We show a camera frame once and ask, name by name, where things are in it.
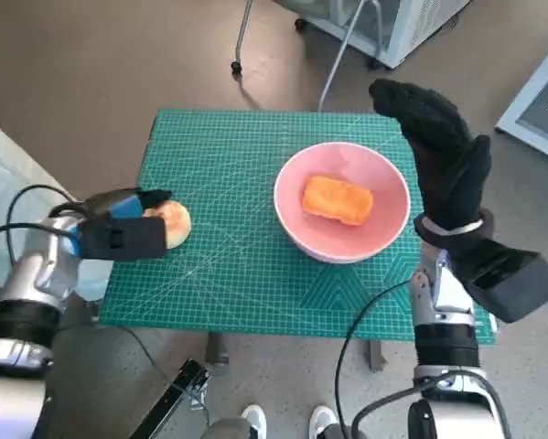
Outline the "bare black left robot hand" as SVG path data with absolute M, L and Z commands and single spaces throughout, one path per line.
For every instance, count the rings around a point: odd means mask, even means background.
M 171 196 L 170 190 L 122 188 L 88 197 L 81 205 L 95 217 L 107 215 L 114 219 L 132 219 L 142 217 L 147 209 L 156 209 Z

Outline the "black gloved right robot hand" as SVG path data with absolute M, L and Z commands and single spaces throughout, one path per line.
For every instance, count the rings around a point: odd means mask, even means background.
M 479 221 L 491 169 L 489 137 L 473 135 L 455 104 L 437 91 L 378 79 L 369 94 L 375 112 L 396 120 L 413 150 L 424 214 L 443 230 Z

